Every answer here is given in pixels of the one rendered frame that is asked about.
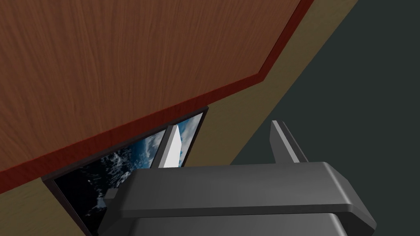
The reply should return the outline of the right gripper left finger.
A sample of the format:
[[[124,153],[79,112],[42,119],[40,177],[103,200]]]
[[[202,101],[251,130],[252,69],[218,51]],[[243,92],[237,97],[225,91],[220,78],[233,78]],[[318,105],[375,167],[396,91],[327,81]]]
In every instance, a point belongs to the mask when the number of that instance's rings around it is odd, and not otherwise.
[[[179,167],[182,141],[178,125],[170,125],[161,139],[151,168]]]

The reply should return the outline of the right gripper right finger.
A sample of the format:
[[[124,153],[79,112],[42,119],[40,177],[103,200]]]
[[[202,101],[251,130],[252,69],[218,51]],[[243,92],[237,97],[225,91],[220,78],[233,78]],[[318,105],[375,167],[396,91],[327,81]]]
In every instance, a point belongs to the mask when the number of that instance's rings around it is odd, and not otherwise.
[[[283,121],[273,120],[271,122],[269,142],[275,163],[308,162],[308,159]]]

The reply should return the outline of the black framed blue picture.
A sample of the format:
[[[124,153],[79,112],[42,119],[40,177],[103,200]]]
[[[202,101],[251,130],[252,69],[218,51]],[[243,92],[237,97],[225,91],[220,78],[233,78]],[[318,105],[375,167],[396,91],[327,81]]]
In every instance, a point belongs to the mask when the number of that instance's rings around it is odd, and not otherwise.
[[[98,228],[106,212],[104,197],[107,190],[118,188],[132,171],[152,166],[170,125],[179,128],[181,151],[178,166],[184,166],[207,111],[208,107],[199,108],[51,172],[41,180],[84,236],[98,236]]]

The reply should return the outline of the brown wooden table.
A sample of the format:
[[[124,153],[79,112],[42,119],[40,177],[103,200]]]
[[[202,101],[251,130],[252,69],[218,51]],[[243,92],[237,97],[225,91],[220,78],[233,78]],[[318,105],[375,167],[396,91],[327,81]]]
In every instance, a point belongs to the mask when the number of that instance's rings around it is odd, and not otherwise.
[[[0,194],[262,82],[314,0],[0,0]]]

